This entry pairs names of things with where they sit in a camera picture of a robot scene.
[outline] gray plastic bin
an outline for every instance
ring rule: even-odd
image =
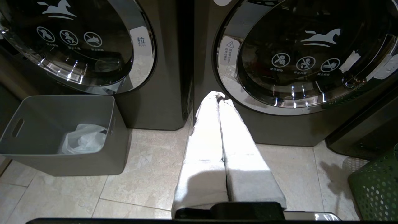
[[[65,155],[61,146],[78,124],[108,128],[96,153]],[[113,96],[31,96],[0,139],[0,154],[53,176],[115,175],[127,161],[129,134]]]

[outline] tiled floor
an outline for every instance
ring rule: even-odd
[[[178,131],[132,130],[124,172],[52,177],[13,161],[0,178],[0,224],[39,217],[170,218],[191,122]],[[358,220],[348,188],[348,158],[316,147],[258,145],[288,210],[333,212]]]

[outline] front-loading washing machine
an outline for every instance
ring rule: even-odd
[[[176,130],[191,105],[192,66],[184,58],[192,51],[181,35],[191,25],[184,5],[179,0],[1,0],[0,30],[21,53],[9,53],[10,61],[25,67],[24,76],[36,80],[39,90],[55,88],[51,77],[67,86],[68,94],[113,95],[127,127]]]
[[[314,146],[397,79],[394,0],[196,0],[195,100],[230,97],[257,143]]]

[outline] perforated basket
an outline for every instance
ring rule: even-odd
[[[348,177],[363,220],[398,221],[398,144]]]

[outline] plastic bin handle hole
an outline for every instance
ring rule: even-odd
[[[23,126],[24,123],[25,123],[25,121],[24,121],[22,118],[20,118],[20,119],[18,120],[17,125],[15,125],[15,128],[14,128],[14,130],[12,131],[12,136],[13,136],[14,138],[18,136],[18,134],[20,133],[20,131],[21,131],[22,126]]]

